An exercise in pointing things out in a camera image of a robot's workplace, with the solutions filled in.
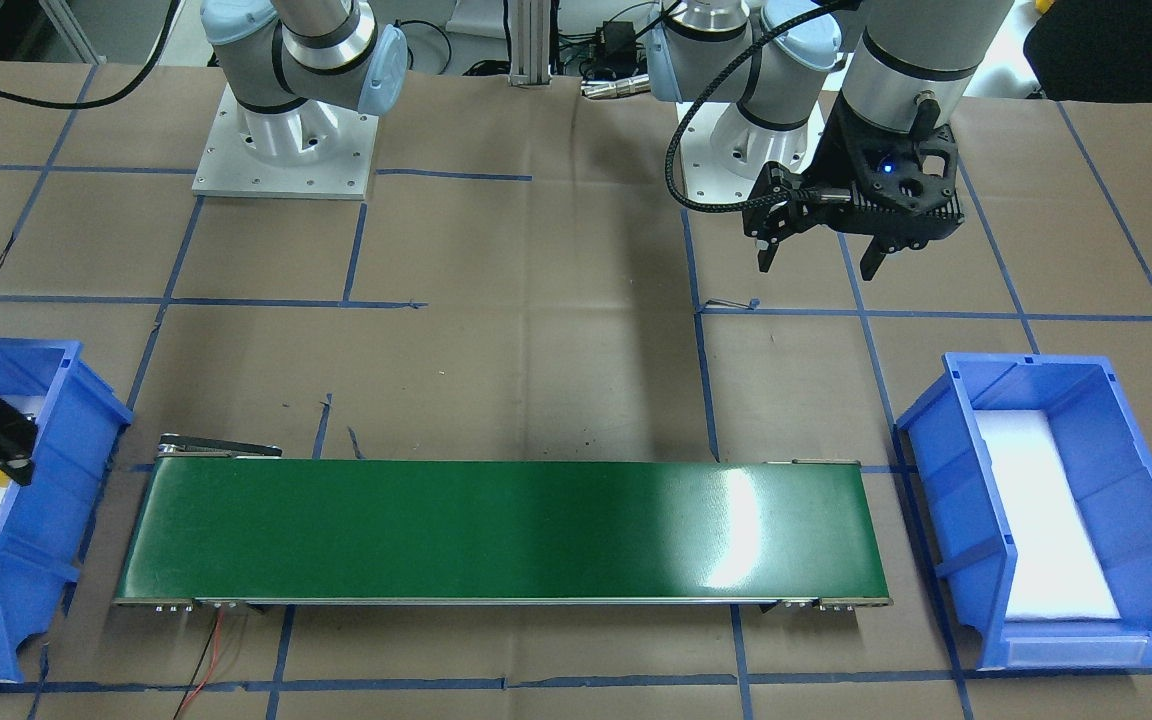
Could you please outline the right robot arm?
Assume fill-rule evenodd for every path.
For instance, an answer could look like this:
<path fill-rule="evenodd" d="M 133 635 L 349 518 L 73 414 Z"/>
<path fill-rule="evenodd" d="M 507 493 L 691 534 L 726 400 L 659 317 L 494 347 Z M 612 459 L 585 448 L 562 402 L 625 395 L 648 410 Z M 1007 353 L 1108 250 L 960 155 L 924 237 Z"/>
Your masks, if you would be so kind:
<path fill-rule="evenodd" d="M 204 156 L 255 162 L 237 197 L 189 191 L 212 174 L 173 143 L 204 131 L 210 103 L 173 74 L 141 69 L 101 94 L 94 68 L 0 67 L 0 336 L 119 344 L 129 406 L 164 406 L 170 366 L 195 376 L 170 353 L 185 323 L 221 341 L 214 364 L 241 366 L 236 333 L 212 319 L 358 305 L 365 202 L 274 199 L 268 185 L 365 184 L 369 152 L 344 132 L 376 126 L 406 71 L 404 36 L 364 1 L 206 1 L 202 18 L 220 61 L 202 78 L 237 97 L 214 118 L 238 123 Z"/>

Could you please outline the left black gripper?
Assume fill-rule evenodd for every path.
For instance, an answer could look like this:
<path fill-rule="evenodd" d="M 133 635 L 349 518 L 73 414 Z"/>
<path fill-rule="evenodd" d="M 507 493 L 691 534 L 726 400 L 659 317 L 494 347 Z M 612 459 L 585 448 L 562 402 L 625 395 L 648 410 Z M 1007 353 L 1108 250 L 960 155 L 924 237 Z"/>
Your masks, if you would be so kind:
<path fill-rule="evenodd" d="M 859 263 L 864 281 L 872 281 L 886 256 L 925 249 L 956 232 L 965 219 L 957 199 L 957 145 L 940 114 L 935 96 L 915 96 L 914 124 L 892 131 L 838 97 L 806 182 L 778 161 L 765 162 L 755 179 L 751 200 L 773 200 L 742 211 L 742 232 L 755 241 L 759 272 L 770 272 L 783 240 L 817 220 L 870 237 Z M 820 199 L 827 194 L 838 200 Z"/>

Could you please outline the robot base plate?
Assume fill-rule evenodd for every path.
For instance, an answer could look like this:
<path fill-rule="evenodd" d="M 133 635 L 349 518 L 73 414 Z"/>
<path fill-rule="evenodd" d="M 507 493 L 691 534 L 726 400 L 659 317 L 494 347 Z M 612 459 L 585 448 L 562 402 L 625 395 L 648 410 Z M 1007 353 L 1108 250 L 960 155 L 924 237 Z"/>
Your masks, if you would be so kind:
<path fill-rule="evenodd" d="M 732 103 L 704 104 L 680 142 L 685 195 L 705 204 L 746 200 L 765 162 L 778 161 L 791 173 L 805 170 L 823 131 L 818 103 L 806 123 L 791 131 L 755 126 Z"/>
<path fill-rule="evenodd" d="M 380 118 L 306 101 L 280 114 L 223 96 L 195 173 L 198 196 L 365 200 Z"/>

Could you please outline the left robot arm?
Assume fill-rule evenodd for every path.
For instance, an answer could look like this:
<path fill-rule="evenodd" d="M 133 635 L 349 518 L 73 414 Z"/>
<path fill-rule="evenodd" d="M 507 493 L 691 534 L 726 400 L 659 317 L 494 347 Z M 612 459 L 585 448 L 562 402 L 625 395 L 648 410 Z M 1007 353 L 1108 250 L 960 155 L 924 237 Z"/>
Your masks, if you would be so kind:
<path fill-rule="evenodd" d="M 737 213 L 768 272 L 818 225 L 869 238 L 861 276 L 963 223 L 952 113 L 986 58 L 1006 1 L 664 1 L 645 41 L 652 94 L 685 104 L 664 156 L 673 200 Z M 710 152 L 746 179 L 703 200 L 677 177 L 696 115 L 723 105 Z"/>

